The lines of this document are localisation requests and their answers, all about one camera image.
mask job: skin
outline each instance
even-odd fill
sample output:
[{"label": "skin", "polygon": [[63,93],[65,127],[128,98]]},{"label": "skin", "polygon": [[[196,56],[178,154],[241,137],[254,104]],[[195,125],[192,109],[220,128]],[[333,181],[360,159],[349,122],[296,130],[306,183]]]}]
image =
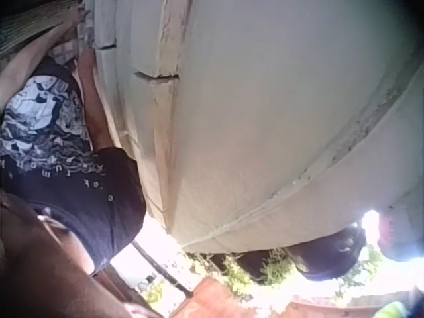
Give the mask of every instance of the skin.
[{"label": "skin", "polygon": [[0,313],[10,317],[157,317],[123,305],[83,272],[22,200],[1,192]]},{"label": "skin", "polygon": [[[47,51],[88,12],[71,8],[64,22],[23,48],[0,74],[0,115]],[[79,57],[79,82],[94,150],[114,146],[95,86],[95,54]],[[0,239],[6,267],[0,271],[0,313],[8,317],[157,317],[135,304],[123,305],[88,274],[94,264],[80,240],[54,230],[56,242],[22,200],[1,192]]]},{"label": "skin", "polygon": [[[0,114],[3,114],[9,100],[24,87],[47,51],[67,32],[82,22],[88,13],[87,11],[79,10],[77,7],[71,8],[64,17],[63,23],[25,46],[8,63],[0,74]],[[93,149],[98,151],[103,148],[114,147],[114,144],[109,132],[103,104],[95,84],[95,67],[94,50],[87,49],[82,52],[78,58],[78,83],[81,85],[85,101],[87,129]],[[62,248],[72,260],[85,273],[93,273],[95,269],[94,262],[78,237],[70,231],[59,229],[54,229],[53,231],[60,239]]]}]

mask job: graphic print t-shirt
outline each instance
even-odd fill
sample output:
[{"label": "graphic print t-shirt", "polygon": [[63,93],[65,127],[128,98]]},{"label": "graphic print t-shirt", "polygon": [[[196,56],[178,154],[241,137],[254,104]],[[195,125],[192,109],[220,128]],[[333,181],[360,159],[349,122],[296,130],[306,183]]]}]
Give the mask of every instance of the graphic print t-shirt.
[{"label": "graphic print t-shirt", "polygon": [[93,152],[80,89],[67,69],[42,63],[6,106],[1,187],[69,228],[95,271],[131,243],[146,205],[124,150]]}]

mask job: foliage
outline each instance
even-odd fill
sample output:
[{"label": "foliage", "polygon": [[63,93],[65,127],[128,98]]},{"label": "foliage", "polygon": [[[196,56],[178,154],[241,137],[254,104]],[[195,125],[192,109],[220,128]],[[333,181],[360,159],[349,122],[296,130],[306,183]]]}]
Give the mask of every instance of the foliage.
[{"label": "foliage", "polygon": [[295,273],[295,264],[286,256],[282,248],[276,248],[270,253],[261,272],[267,286],[278,287]]},{"label": "foliage", "polygon": [[341,300],[350,288],[365,286],[375,278],[383,256],[371,244],[365,248],[368,249],[368,259],[358,260],[345,275],[337,278],[339,286],[335,292],[335,300]]},{"label": "foliage", "polygon": [[149,305],[153,305],[162,300],[162,298],[164,297],[165,284],[165,281],[161,280],[152,288],[150,288],[145,295],[143,295],[143,298],[147,301]]},{"label": "foliage", "polygon": [[249,288],[255,283],[236,262],[234,257],[227,256],[224,265],[227,268],[225,272],[225,284],[238,299],[249,297]]}]

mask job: person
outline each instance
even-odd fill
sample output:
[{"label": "person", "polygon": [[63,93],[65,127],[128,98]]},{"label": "person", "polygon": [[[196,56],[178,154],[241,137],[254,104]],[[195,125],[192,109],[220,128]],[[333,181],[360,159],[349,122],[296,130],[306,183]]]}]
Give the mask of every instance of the person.
[{"label": "person", "polygon": [[373,318],[422,318],[424,298],[421,297],[409,311],[400,301],[393,301],[381,308]]},{"label": "person", "polygon": [[142,228],[146,203],[136,162],[115,147],[95,84],[95,53],[78,58],[81,89],[46,56],[87,12],[24,47],[0,73],[1,188],[50,224],[62,248],[96,274]]},{"label": "person", "polygon": [[1,192],[1,317],[157,318],[121,303],[78,266],[50,236],[28,203]]}]

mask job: sunlight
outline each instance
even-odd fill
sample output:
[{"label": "sunlight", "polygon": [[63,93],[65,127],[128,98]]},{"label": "sunlight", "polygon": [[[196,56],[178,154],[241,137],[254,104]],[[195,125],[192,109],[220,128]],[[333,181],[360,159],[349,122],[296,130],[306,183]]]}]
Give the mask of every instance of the sunlight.
[{"label": "sunlight", "polygon": [[377,241],[380,238],[378,221],[378,212],[375,210],[368,211],[362,218],[362,227],[364,227],[365,230],[366,242],[373,245],[375,248],[378,248]]}]

